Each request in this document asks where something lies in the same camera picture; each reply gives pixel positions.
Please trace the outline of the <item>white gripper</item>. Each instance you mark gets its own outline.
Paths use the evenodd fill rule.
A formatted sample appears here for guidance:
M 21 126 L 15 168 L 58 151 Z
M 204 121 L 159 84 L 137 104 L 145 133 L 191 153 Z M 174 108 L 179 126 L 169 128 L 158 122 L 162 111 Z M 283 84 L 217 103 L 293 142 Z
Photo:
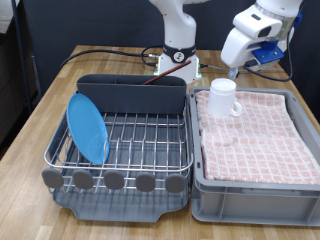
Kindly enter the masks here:
M 254 58 L 253 51 L 260 48 L 265 40 L 265 37 L 248 35 L 238 27 L 230 31 L 221 52 L 221 60 L 231 68 L 230 79 L 238 77 L 238 68 Z

